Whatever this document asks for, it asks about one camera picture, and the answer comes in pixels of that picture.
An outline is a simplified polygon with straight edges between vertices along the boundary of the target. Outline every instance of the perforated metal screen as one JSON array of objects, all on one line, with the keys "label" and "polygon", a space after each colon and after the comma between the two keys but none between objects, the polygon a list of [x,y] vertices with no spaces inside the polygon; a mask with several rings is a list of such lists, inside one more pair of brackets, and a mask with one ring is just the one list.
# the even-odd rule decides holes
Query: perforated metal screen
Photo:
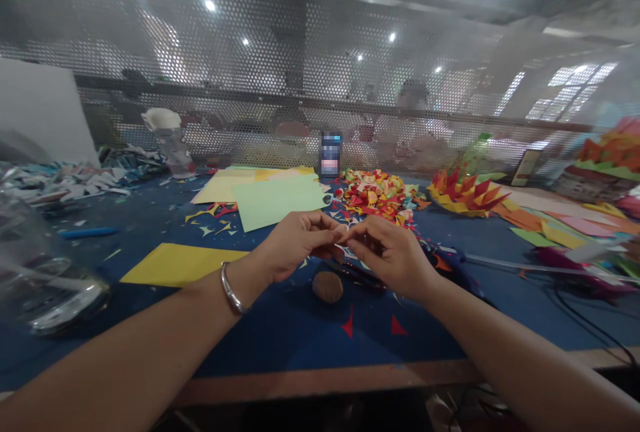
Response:
[{"label": "perforated metal screen", "polygon": [[553,175],[637,112],[605,107],[622,54],[354,0],[0,1],[0,55],[72,69],[97,144],[155,146],[140,113],[167,107],[195,157],[262,167],[315,166],[332,130],[344,167],[430,174],[488,132],[484,170],[534,148]]}]

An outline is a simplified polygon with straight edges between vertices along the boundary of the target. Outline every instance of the white bottle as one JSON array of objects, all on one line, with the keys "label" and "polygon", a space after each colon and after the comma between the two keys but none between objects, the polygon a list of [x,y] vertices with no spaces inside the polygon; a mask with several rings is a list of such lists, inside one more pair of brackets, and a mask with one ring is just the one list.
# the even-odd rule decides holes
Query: white bottle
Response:
[{"label": "white bottle", "polygon": [[153,132],[160,152],[167,156],[167,165],[176,179],[195,175],[195,165],[182,134],[181,118],[169,109],[149,109],[141,114],[147,128]]}]

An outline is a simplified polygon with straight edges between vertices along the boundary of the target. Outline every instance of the bracelet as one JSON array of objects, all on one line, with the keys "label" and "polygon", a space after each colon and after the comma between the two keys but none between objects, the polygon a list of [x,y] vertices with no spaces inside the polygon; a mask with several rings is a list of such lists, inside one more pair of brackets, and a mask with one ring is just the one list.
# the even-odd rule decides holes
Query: bracelet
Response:
[{"label": "bracelet", "polygon": [[220,276],[222,277],[222,288],[225,290],[225,294],[227,294],[229,303],[231,304],[231,307],[235,310],[235,312],[240,315],[244,315],[249,312],[249,309],[246,309],[242,306],[242,302],[240,302],[240,299],[236,297],[236,295],[231,290],[231,287],[229,286],[229,282],[227,280],[228,264],[229,262],[222,262],[222,273],[220,274]]}]

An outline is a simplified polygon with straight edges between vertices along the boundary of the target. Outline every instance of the table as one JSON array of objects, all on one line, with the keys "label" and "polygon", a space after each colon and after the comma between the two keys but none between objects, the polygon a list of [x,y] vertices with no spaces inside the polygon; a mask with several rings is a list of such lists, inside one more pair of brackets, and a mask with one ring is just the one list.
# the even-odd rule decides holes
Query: table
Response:
[{"label": "table", "polygon": [[[90,338],[173,293],[175,289],[118,282],[161,242],[249,251],[272,230],[267,227],[244,234],[236,213],[221,219],[230,220],[232,230],[238,233],[224,231],[202,237],[201,226],[215,230],[224,227],[219,223],[221,219],[210,215],[196,218],[199,225],[185,224],[186,215],[205,208],[191,205],[189,200],[210,176],[186,183],[172,181],[161,187],[159,183],[164,178],[142,184],[124,201],[111,194],[78,201],[84,210],[54,220],[57,230],[73,229],[73,222],[79,220],[87,220],[83,227],[120,228],[116,235],[69,244],[79,262],[110,282],[113,297],[108,309],[60,337],[31,337],[0,325],[0,391],[19,388]],[[469,219],[432,205],[417,213],[415,220],[425,239],[484,257],[519,263],[535,260],[529,252],[530,244],[513,234],[511,225],[498,217]],[[116,250],[120,252],[105,260]],[[338,304],[320,302],[313,295],[311,280],[316,271],[324,268],[318,260],[308,261],[291,280],[267,290],[250,314],[206,358],[176,398],[176,405],[481,379],[452,336],[415,304],[396,299],[391,293],[379,297],[348,282]],[[487,298],[502,312],[572,351],[576,359],[593,368],[623,365],[621,361],[625,359],[620,351],[603,350],[613,347],[612,343],[598,339],[560,308],[549,294],[548,278],[526,281],[517,276],[517,271],[475,264],[468,268]],[[569,295],[566,298],[640,357],[640,295],[621,299],[618,307]],[[350,337],[341,326],[352,314]],[[391,334],[393,318],[406,335]]]}]

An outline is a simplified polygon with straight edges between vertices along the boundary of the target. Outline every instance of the white board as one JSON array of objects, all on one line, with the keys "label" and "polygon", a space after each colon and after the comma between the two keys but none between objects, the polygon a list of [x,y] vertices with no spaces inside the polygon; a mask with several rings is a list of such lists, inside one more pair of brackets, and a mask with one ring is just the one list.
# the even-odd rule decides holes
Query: white board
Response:
[{"label": "white board", "polygon": [[0,160],[100,166],[70,70],[0,59]]}]

